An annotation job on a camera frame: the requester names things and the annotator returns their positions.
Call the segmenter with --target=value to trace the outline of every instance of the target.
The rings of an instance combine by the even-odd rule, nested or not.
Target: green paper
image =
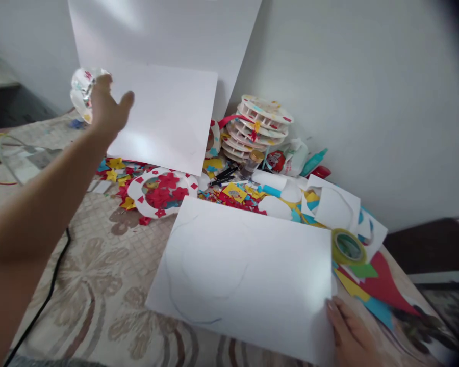
[[[371,264],[365,265],[350,265],[350,270],[354,273],[354,275],[359,279],[366,279],[366,278],[378,278],[379,275],[377,271]]]

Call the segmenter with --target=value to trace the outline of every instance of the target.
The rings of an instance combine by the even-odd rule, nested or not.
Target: yellow tape roll
[[[364,265],[366,250],[359,239],[345,229],[331,231],[331,255],[337,264]]]

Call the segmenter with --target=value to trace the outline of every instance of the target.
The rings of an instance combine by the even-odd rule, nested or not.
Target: black cable
[[[56,283],[56,278],[58,277],[58,273],[60,270],[60,265],[61,265],[61,260],[63,259],[66,250],[68,249],[68,246],[70,245],[71,242],[71,236],[70,236],[70,230],[69,228],[66,228],[66,236],[68,237],[68,240],[66,241],[66,245],[63,248],[63,251],[61,251],[60,257],[58,258],[58,261],[56,262],[55,270],[53,271],[53,278],[51,280],[51,286],[49,287],[49,293],[47,294],[46,300],[42,304],[41,308],[39,311],[37,311],[36,315],[32,319],[31,323],[27,327],[27,329],[24,331],[24,334],[20,337],[19,341],[17,342],[15,348],[10,352],[9,357],[4,363],[4,367],[7,367],[10,362],[12,362],[12,359],[14,358],[15,354],[17,354],[17,351],[19,350],[20,346],[24,342],[24,340],[28,337],[29,333],[31,332],[32,328],[34,327],[34,324],[36,323],[37,319],[39,316],[41,316],[41,313],[43,310],[46,308],[46,305],[50,301],[51,297],[53,296],[53,292],[55,291],[55,283]]]

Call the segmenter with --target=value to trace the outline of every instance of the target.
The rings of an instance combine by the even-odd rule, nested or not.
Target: red construction paper
[[[377,271],[378,278],[367,278],[364,282],[358,284],[366,293],[372,297],[389,304],[390,306],[399,308],[405,312],[420,316],[420,314],[411,306],[401,295],[396,284],[394,283],[391,270],[389,269],[388,262],[380,252],[372,258],[371,265]],[[352,279],[342,268],[338,270],[347,278]]]

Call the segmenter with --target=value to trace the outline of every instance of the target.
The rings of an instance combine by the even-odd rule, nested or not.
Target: white wall
[[[282,103],[390,230],[459,216],[459,42],[435,3],[264,0],[232,95]]]
[[[71,109],[79,63],[67,0],[0,0],[0,56],[52,112]]]

